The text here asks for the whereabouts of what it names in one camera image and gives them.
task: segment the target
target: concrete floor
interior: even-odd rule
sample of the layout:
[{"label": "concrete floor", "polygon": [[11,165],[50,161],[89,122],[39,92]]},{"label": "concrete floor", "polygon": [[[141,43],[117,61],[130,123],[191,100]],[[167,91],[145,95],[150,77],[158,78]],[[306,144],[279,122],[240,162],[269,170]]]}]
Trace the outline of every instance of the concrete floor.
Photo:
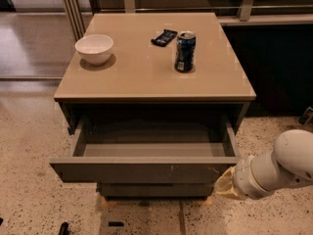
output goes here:
[{"label": "concrete floor", "polygon": [[[63,15],[0,14],[0,35],[0,74],[62,75],[73,51]],[[260,201],[213,194],[207,201],[106,202],[93,183],[64,184],[49,166],[50,158],[67,156],[71,139],[53,99],[57,86],[0,82],[0,234],[58,234],[65,221],[79,235],[312,234],[312,187]],[[296,117],[247,117],[237,134],[241,154],[270,151],[280,133],[294,128],[313,131]]]}]

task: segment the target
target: open drawer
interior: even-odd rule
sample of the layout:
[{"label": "open drawer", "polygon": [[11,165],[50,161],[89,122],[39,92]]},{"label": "open drawer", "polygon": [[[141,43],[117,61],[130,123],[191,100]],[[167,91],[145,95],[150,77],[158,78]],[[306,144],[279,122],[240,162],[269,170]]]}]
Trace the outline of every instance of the open drawer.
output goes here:
[{"label": "open drawer", "polygon": [[240,159],[230,122],[220,122],[216,131],[197,121],[82,117],[70,157],[50,165],[63,182],[97,182],[104,197],[207,197]]}]

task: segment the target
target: dark can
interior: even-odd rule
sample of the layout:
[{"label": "dark can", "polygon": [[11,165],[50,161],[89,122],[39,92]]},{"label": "dark can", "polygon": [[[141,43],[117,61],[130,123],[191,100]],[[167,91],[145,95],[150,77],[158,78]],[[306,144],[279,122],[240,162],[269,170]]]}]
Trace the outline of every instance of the dark can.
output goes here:
[{"label": "dark can", "polygon": [[177,52],[175,69],[188,72],[194,66],[194,52],[196,48],[196,35],[191,31],[182,31],[177,36]]}]

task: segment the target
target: terrazzo floor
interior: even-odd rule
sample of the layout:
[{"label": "terrazzo floor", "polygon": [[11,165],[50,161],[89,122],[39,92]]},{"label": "terrazzo floor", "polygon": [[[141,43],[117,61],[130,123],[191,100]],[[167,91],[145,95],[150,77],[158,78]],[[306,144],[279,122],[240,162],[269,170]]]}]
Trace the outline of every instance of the terrazzo floor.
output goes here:
[{"label": "terrazzo floor", "polygon": [[[2,16],[0,14],[0,30],[4,23]],[[31,22],[32,16],[28,17],[27,21]],[[40,24],[45,19],[34,17],[36,27],[44,27]],[[67,26],[64,16],[49,17],[54,22],[64,22],[60,27]],[[71,49],[72,41],[66,40],[66,43],[63,48]],[[4,64],[3,57],[8,64],[10,56],[4,54],[3,45],[0,47],[0,64]],[[30,64],[35,71],[36,55],[30,52],[27,55],[34,61]],[[70,54],[56,72],[62,74],[69,61]],[[8,66],[0,71],[8,71]],[[1,235],[59,234],[63,222],[68,222],[70,235],[312,234],[312,186],[279,190],[259,201],[233,201],[213,194],[206,201],[106,202],[94,183],[64,184],[49,166],[50,158],[68,155],[71,139],[63,114],[53,99],[57,86],[58,82],[51,81],[0,82]],[[313,131],[312,124],[301,126],[296,117],[246,117],[237,134],[240,152],[247,156],[270,151],[280,133],[294,128]]]}]

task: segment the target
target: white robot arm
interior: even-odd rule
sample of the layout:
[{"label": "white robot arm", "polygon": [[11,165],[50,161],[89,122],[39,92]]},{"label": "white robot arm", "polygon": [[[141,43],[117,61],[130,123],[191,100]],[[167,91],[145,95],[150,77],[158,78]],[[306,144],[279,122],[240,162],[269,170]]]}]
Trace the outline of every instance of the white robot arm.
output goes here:
[{"label": "white robot arm", "polygon": [[261,199],[282,188],[313,184],[313,134],[282,133],[272,152],[249,156],[230,167],[215,183],[215,193],[231,199]]}]

